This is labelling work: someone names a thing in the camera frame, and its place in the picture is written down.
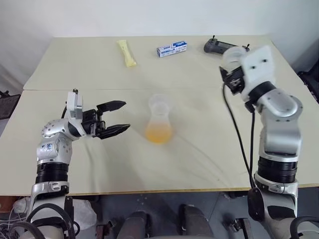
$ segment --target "black controller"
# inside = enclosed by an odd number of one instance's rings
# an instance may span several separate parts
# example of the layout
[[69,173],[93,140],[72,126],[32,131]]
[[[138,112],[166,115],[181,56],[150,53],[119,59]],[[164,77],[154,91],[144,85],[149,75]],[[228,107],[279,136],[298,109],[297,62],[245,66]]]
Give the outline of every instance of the black controller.
[[[219,53],[219,54],[223,54],[227,49],[236,46],[233,44],[229,44],[226,42],[222,42],[222,41],[218,41],[215,38],[215,35],[213,35],[213,38],[209,39],[208,42],[206,42],[206,44],[204,45],[204,51],[207,53],[210,52],[215,52],[215,53]],[[247,46],[243,46],[245,48],[246,51],[249,51],[250,49],[249,44]]]

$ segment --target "yellow packet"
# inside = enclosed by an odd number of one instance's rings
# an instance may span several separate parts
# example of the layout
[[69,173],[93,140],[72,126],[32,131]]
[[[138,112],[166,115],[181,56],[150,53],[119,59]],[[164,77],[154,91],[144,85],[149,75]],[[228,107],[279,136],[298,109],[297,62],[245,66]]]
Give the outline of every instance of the yellow packet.
[[127,67],[129,66],[136,66],[136,61],[134,60],[134,58],[131,56],[128,45],[127,45],[127,41],[126,40],[118,40],[117,41],[118,45],[120,46],[124,57],[125,57],[125,65]]

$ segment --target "white wall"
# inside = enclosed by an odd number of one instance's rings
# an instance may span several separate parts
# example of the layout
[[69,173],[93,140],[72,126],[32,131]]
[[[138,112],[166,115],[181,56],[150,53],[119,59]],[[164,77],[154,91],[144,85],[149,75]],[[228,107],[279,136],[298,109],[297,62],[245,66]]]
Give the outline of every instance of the white wall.
[[318,15],[318,0],[0,0],[0,65],[24,84],[53,37],[269,34],[298,71]]

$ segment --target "orange liquid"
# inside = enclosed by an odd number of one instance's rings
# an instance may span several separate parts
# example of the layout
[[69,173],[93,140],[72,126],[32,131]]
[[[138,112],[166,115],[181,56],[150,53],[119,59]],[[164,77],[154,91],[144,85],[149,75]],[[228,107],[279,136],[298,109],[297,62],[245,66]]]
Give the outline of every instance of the orange liquid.
[[169,124],[151,123],[145,130],[145,136],[150,142],[163,144],[170,140],[172,127]]

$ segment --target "blue and white box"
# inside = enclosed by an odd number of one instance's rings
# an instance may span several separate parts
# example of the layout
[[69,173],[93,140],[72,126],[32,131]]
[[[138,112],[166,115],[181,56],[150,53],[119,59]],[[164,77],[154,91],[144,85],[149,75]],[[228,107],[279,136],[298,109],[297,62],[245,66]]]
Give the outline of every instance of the blue and white box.
[[156,50],[159,57],[169,56],[175,53],[186,51],[187,43],[185,41],[174,42],[171,45],[158,47]]

